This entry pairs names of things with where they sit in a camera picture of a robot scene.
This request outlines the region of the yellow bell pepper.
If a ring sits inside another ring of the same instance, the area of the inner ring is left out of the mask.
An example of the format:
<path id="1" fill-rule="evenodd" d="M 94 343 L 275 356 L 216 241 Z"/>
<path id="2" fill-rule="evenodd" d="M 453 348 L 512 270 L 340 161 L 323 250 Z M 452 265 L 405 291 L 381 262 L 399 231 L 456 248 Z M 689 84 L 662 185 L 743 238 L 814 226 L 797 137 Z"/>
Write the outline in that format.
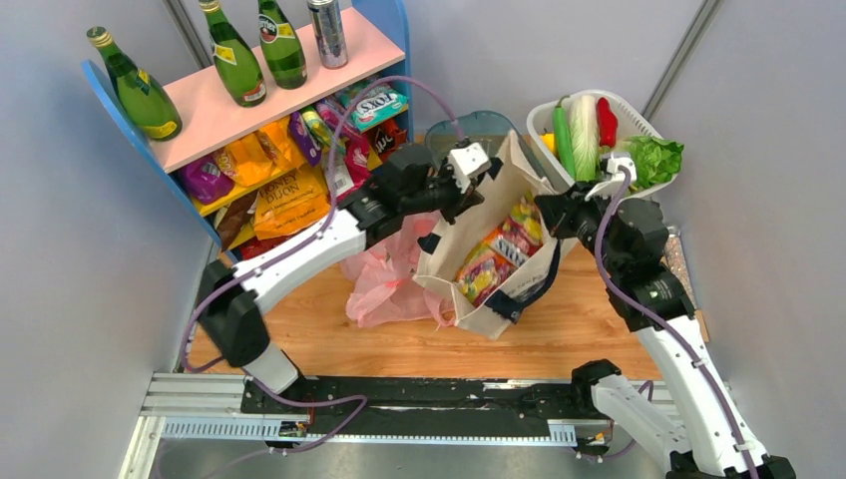
<path id="1" fill-rule="evenodd" d="M 546 148 L 554 157 L 558 156 L 558 147 L 556 142 L 556 135 L 554 133 L 545 133 L 541 136 L 541 140 Z"/>

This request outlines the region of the teal foxs candy bag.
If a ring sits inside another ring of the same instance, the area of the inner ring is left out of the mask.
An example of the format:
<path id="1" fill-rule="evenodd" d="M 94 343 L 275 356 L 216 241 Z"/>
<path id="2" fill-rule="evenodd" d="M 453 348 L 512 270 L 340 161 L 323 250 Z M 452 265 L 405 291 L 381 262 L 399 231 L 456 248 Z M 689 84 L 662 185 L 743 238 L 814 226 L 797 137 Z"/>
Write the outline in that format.
<path id="1" fill-rule="evenodd" d="M 354 102 L 354 99 L 370 83 L 371 81 L 362 80 L 335 94 L 344 108 L 352 107 L 350 120 L 361 132 L 401 113 L 408 104 L 408 97 L 393 89 L 389 84 L 377 85 L 360 101 Z"/>

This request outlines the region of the purple snack bag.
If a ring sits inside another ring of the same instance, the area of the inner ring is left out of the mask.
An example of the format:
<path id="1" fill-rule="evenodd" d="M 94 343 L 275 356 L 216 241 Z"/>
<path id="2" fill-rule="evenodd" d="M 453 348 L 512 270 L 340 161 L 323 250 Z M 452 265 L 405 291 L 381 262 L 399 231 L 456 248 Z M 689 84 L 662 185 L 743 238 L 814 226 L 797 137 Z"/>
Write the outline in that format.
<path id="1" fill-rule="evenodd" d="M 181 185 L 202 205 L 209 205 L 228 195 L 234 182 L 224 174 L 211 156 L 200 159 L 177 171 Z"/>

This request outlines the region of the pink plastic grocery bag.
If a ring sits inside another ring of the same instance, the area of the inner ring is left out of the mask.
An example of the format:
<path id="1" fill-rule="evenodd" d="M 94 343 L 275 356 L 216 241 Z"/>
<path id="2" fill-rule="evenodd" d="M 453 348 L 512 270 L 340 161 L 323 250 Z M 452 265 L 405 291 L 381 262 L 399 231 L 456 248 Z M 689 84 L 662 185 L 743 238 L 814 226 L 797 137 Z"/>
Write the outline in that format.
<path id="1" fill-rule="evenodd" d="M 439 220 L 437 213 L 407 217 L 399 232 L 340 263 L 344 276 L 354 283 L 345 304 L 351 321 L 362 328 L 429 318 L 439 327 L 453 324 L 452 301 L 414 280 L 421 253 L 418 240 Z"/>

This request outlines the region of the orange foxs candy bag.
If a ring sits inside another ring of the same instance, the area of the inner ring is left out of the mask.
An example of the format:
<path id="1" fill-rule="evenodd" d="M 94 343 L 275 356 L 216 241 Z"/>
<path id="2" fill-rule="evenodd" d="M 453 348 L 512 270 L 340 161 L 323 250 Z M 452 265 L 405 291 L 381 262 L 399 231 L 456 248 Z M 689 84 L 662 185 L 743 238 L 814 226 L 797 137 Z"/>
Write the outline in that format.
<path id="1" fill-rule="evenodd" d="M 541 215 L 531 194 L 523 195 L 483 244 L 513 267 L 522 266 L 544 244 Z"/>

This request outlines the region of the red hand cooked chips bag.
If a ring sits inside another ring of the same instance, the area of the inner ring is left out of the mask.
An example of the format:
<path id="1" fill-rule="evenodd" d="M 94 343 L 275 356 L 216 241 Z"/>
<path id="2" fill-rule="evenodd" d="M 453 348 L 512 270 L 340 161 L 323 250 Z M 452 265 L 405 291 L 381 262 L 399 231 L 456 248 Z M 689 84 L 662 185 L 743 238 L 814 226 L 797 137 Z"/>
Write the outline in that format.
<path id="1" fill-rule="evenodd" d="M 360 188 L 368 179 L 370 175 L 368 169 L 369 154 L 370 147 L 364 137 L 353 136 L 348 138 L 344 154 L 341 155 L 340 151 L 336 153 L 332 175 L 328 173 L 328 155 L 325 156 L 323 165 L 325 179 L 327 184 L 333 187 L 339 202 Z"/>

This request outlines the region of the long green chili pepper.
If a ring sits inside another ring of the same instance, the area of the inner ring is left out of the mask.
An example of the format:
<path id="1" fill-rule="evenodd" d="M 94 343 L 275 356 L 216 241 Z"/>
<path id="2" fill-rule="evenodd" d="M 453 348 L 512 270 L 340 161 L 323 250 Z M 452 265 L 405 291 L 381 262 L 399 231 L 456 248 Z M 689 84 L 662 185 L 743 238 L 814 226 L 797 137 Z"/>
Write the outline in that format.
<path id="1" fill-rule="evenodd" d="M 575 157 L 571 142 L 568 116 L 564 102 L 569 98 L 565 95 L 557 102 L 553 111 L 553 127 L 559 160 L 572 180 L 576 179 Z"/>

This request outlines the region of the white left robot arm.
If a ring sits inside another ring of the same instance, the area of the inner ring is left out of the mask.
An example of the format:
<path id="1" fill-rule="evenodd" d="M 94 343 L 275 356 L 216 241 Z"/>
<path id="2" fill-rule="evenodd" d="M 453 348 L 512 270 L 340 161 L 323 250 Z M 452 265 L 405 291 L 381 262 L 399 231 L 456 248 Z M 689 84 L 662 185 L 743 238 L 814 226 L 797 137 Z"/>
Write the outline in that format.
<path id="1" fill-rule="evenodd" d="M 401 147 L 314 226 L 254 259 L 208 266 L 203 292 L 210 303 L 201 309 L 200 326 L 229 366 L 267 388 L 278 410 L 297 410 L 305 385 L 271 342 L 264 314 L 318 273 L 399 232 L 410 216 L 437 212 L 454 221 L 483 201 L 481 183 L 501 166 L 468 140 L 440 162 L 423 145 Z"/>

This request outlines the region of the red chili pepper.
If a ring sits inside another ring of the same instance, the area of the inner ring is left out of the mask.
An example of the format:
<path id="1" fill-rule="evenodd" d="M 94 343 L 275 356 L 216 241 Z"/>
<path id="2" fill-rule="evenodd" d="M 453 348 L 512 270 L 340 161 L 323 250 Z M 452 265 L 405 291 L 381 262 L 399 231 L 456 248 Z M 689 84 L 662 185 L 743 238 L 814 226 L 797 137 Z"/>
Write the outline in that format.
<path id="1" fill-rule="evenodd" d="M 599 127 L 599 146 L 613 149 L 617 142 L 618 118 L 614 114 L 611 104 L 606 97 L 599 97 L 596 103 Z"/>

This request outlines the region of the red dark snack bag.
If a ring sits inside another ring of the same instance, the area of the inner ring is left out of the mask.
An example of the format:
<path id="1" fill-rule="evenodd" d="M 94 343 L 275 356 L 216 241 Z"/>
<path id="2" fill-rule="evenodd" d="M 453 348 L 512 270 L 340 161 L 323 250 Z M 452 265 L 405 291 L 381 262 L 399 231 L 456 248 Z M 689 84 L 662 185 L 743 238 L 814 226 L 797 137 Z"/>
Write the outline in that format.
<path id="1" fill-rule="evenodd" d="M 388 119 L 367 131 L 371 147 L 382 162 L 407 143 L 408 132 L 402 129 L 395 119 Z"/>

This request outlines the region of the cream canvas tote bag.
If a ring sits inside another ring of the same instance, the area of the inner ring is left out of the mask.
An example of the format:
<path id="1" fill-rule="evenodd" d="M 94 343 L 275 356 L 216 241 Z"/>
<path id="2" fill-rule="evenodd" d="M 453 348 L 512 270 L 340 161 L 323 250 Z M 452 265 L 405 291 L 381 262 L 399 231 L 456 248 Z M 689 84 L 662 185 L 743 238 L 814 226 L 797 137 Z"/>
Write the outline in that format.
<path id="1" fill-rule="evenodd" d="M 530 165 L 510 132 L 496 154 L 502 166 L 477 191 L 483 202 L 421 239 L 415 281 L 452 301 L 457 327 L 498 338 L 553 285 L 575 243 L 554 239 L 535 204 L 550 182 Z"/>

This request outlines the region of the napa cabbage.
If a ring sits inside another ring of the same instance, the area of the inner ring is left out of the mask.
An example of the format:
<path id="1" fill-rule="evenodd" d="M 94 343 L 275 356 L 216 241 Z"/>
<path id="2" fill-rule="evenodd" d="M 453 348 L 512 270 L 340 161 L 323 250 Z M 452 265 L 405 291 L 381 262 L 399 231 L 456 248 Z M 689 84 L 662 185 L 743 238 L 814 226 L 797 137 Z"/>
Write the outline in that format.
<path id="1" fill-rule="evenodd" d="M 569 112 L 577 182 L 593 181 L 598 174 L 600 146 L 596 102 L 592 95 L 581 95 L 573 101 Z"/>

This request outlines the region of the red patterned snack bag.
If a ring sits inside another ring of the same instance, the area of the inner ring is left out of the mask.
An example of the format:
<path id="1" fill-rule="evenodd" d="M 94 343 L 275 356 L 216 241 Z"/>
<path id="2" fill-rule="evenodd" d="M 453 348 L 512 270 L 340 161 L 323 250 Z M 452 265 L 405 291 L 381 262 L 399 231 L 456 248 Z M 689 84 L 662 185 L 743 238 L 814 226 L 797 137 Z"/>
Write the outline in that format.
<path id="1" fill-rule="evenodd" d="M 273 239 L 252 238 L 238 247 L 241 260 L 252 259 L 269 252 L 271 249 L 285 243 L 288 237 L 277 237 Z"/>

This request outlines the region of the orange snack bag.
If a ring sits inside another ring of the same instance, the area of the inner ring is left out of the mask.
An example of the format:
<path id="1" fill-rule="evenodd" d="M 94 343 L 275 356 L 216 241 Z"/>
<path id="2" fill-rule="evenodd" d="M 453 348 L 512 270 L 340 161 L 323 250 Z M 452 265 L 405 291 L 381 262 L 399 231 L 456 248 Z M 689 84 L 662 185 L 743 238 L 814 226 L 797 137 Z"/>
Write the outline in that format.
<path id="1" fill-rule="evenodd" d="M 306 163 L 284 117 L 216 150 L 217 168 L 239 187 L 252 187 L 274 173 L 287 173 Z"/>

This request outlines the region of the green lettuce leaf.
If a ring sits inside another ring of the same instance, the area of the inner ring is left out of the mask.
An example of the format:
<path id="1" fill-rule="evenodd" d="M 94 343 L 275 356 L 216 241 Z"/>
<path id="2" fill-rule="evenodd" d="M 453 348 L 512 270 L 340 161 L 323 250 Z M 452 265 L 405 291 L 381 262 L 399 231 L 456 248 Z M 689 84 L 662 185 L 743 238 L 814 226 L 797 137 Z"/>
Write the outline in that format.
<path id="1" fill-rule="evenodd" d="M 684 144 L 651 136 L 630 136 L 615 152 L 628 153 L 636 168 L 634 189 L 641 191 L 668 183 L 681 170 Z"/>

